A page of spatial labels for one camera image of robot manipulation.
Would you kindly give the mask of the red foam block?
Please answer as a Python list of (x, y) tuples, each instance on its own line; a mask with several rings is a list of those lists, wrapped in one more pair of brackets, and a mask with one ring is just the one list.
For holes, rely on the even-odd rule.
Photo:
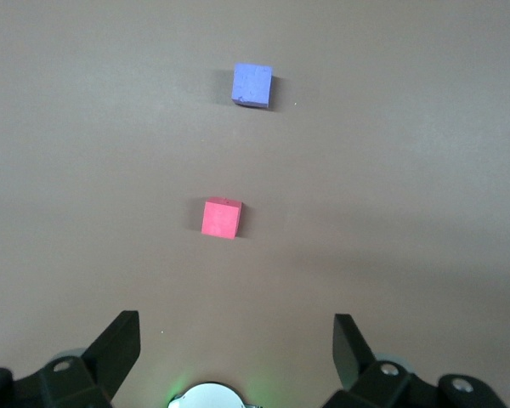
[(203, 235), (235, 239), (240, 223), (242, 202), (223, 197), (206, 200), (201, 232)]

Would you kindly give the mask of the purple foam block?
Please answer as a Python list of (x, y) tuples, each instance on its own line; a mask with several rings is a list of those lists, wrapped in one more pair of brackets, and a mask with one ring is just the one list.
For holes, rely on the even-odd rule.
[(272, 78), (271, 66), (236, 63), (231, 100), (236, 105), (268, 109)]

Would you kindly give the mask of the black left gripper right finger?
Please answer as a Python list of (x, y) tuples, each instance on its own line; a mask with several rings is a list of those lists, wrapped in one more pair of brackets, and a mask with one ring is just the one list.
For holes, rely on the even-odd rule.
[(507, 408), (476, 377), (447, 374), (431, 385), (397, 362), (378, 359), (350, 314), (334, 316), (332, 357), (342, 388), (322, 408)]

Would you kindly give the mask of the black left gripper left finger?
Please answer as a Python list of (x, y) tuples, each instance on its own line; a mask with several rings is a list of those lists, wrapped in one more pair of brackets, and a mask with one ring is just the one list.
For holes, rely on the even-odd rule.
[(0, 408), (113, 408), (140, 350), (139, 312), (124, 310), (79, 356), (60, 356), (17, 380), (0, 367)]

